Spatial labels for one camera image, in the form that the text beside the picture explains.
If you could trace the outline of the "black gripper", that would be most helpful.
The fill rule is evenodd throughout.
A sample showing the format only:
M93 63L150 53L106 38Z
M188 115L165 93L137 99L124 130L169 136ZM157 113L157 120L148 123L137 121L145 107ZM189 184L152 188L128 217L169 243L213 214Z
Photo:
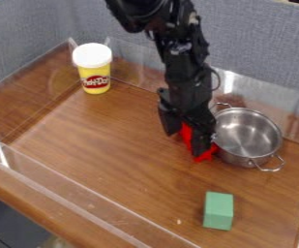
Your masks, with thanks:
M158 115L168 136L192 125L192 148L200 157L212 148L216 136L216 117L209 110L213 97L213 69L206 64L208 53L192 49L166 49L162 52L168 88L160 88Z

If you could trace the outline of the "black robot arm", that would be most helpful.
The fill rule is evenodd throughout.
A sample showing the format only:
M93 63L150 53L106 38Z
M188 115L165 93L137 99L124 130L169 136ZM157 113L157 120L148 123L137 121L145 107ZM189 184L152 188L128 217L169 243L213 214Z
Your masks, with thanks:
M157 90L158 113L168 135L181 134L197 160L212 156L216 117L209 44L192 0L106 0L124 29L146 32L165 64L168 86Z

